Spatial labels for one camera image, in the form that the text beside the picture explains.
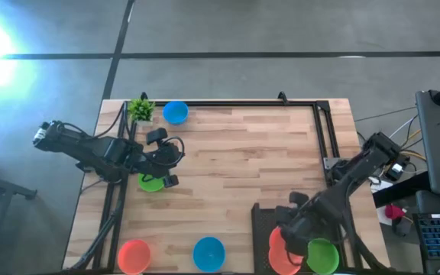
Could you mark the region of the black aluminium table frame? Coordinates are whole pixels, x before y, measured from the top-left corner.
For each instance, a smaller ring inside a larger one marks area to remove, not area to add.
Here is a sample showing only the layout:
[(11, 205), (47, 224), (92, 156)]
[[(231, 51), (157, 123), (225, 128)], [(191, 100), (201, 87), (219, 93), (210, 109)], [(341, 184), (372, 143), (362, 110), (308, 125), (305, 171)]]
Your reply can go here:
[(347, 99), (190, 100), (181, 125), (166, 122), (160, 108), (142, 124), (136, 140), (155, 128), (185, 144), (173, 169), (179, 184), (145, 192), (138, 178), (122, 186), (83, 180), (65, 267), (78, 262), (103, 226), (108, 210), (124, 205), (117, 228), (97, 250), (91, 268), (115, 272), (116, 251), (144, 240), (151, 250), (149, 273), (194, 273), (193, 247), (206, 236), (226, 250), (222, 272), (254, 273), (251, 209), (286, 205), (292, 191), (314, 195), (327, 185), (324, 157), (351, 158), (360, 145)]

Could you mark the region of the artificial plant in white pot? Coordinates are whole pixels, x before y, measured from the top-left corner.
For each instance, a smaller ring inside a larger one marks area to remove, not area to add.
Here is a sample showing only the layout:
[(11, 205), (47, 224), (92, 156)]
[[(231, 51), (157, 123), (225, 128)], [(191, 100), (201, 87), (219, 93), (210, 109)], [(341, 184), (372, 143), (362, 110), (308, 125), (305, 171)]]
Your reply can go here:
[(128, 104), (128, 116), (131, 122), (151, 122), (156, 103), (149, 99), (132, 99)]

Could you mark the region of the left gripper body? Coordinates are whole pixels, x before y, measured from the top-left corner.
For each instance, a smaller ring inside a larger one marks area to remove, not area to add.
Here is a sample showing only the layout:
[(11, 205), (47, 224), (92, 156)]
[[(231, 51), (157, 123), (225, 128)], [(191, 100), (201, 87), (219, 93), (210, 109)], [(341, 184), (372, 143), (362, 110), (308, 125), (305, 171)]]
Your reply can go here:
[(185, 153), (173, 142), (164, 142), (156, 150), (142, 153), (142, 156), (144, 161), (140, 164), (140, 173), (161, 178), (177, 166)]

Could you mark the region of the orange plastic mini bowl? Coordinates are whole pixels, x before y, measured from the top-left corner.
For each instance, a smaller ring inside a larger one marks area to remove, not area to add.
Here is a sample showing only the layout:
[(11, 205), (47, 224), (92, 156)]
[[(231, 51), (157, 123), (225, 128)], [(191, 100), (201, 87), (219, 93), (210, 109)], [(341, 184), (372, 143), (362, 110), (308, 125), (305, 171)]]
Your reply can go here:
[(294, 275), (303, 263), (303, 256), (292, 254), (283, 247), (271, 247), (268, 260), (273, 270), (279, 275)]
[(286, 252), (286, 241), (281, 235), (281, 228), (275, 227), (270, 233), (269, 248), (271, 251)]
[(118, 252), (118, 267), (127, 275), (143, 273), (151, 262), (149, 245), (140, 239), (124, 243)]

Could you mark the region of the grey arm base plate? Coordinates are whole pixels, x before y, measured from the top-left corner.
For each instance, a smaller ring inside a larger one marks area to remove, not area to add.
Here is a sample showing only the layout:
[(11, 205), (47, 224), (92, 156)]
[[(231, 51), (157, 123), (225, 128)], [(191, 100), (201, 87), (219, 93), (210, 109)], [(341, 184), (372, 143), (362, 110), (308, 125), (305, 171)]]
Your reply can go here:
[(346, 159), (340, 157), (324, 157), (323, 166), (325, 171), (342, 168), (347, 163)]

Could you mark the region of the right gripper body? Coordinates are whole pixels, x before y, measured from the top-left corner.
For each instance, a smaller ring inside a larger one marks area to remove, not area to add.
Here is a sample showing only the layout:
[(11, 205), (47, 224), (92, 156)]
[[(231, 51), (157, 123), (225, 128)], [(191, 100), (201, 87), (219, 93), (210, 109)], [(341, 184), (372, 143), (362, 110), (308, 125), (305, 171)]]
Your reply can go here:
[(276, 206), (275, 220), (283, 239), (330, 237), (328, 208), (321, 202), (307, 202), (298, 207)]

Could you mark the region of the blue plastic mini bowl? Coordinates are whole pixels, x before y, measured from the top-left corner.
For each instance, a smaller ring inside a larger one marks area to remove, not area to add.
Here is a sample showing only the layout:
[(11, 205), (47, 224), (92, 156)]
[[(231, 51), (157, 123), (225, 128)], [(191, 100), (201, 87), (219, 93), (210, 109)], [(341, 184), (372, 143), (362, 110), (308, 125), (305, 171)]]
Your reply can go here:
[(226, 250), (220, 240), (207, 236), (195, 244), (192, 258), (199, 270), (213, 273), (219, 271), (225, 263)]
[(180, 125), (186, 121), (189, 115), (189, 107), (185, 102), (172, 101), (163, 107), (164, 119), (172, 125)]

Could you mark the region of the red object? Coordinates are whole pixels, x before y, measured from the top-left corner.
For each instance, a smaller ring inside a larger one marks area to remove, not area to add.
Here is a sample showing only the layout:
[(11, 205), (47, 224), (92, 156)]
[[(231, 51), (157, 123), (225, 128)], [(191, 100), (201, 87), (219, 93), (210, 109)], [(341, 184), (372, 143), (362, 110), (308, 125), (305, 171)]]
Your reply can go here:
[(385, 206), (384, 214), (387, 218), (395, 220), (398, 218), (402, 218), (406, 213), (400, 207), (389, 204)]

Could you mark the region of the white paper sheet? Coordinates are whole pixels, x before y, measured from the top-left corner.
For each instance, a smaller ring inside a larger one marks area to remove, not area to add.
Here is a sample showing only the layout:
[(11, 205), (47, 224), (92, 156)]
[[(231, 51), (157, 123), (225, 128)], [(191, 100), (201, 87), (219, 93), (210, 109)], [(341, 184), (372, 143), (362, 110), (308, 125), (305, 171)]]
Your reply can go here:
[(377, 208), (377, 217), (380, 224), (392, 225), (393, 217), (393, 207), (391, 205), (385, 205)]

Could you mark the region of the green plastic mini bowl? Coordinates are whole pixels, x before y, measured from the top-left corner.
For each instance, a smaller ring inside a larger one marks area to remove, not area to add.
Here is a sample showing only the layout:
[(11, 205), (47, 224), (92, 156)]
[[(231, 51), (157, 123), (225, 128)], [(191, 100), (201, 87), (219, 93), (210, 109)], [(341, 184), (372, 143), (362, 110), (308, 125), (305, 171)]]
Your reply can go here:
[(324, 238), (316, 238), (308, 243), (306, 263), (309, 268), (320, 275), (333, 274), (339, 265), (337, 248)]
[(147, 193), (155, 193), (164, 188), (162, 178), (154, 178), (151, 175), (139, 173), (137, 177), (139, 187)]

